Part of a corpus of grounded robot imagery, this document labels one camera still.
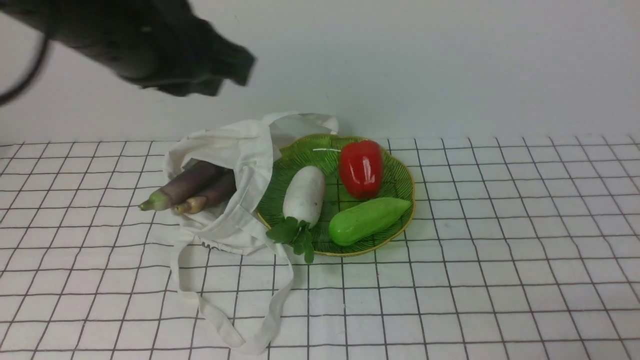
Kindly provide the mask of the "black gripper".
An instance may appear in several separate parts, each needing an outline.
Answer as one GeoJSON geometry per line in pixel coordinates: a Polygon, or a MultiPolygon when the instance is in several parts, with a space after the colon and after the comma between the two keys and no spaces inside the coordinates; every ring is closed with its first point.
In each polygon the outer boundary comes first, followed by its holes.
{"type": "Polygon", "coordinates": [[[1,91],[3,98],[25,93],[55,42],[129,84],[176,97],[216,96],[221,78],[246,87],[257,60],[186,0],[3,0],[1,12],[41,34],[25,73],[1,91]]]}

